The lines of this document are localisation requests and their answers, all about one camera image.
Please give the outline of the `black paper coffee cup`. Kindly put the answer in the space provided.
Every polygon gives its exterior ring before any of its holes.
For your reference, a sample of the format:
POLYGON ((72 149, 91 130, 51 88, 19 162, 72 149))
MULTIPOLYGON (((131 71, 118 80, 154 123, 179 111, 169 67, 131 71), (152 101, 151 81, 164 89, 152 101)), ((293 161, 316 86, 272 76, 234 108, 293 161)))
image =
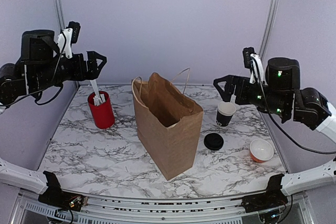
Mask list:
POLYGON ((236 112, 236 106, 231 102, 220 102, 217 106, 216 124, 227 126, 236 112))

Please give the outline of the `brown cardboard box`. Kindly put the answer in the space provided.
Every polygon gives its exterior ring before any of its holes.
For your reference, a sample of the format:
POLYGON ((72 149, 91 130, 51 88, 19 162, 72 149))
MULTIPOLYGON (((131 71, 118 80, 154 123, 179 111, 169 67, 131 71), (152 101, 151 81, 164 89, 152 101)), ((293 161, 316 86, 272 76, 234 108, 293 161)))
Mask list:
POLYGON ((203 108, 154 72, 131 84, 138 138, 166 180, 194 164, 203 108))

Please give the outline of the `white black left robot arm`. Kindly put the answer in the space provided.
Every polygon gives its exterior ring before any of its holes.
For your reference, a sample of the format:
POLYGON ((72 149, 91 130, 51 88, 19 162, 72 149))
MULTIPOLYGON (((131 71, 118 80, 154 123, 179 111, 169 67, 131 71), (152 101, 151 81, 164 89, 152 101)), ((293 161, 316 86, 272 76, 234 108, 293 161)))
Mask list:
POLYGON ((66 81, 58 98, 38 106, 33 97, 12 105, 1 115, 1 158, 14 165, 38 170, 78 85, 66 81))

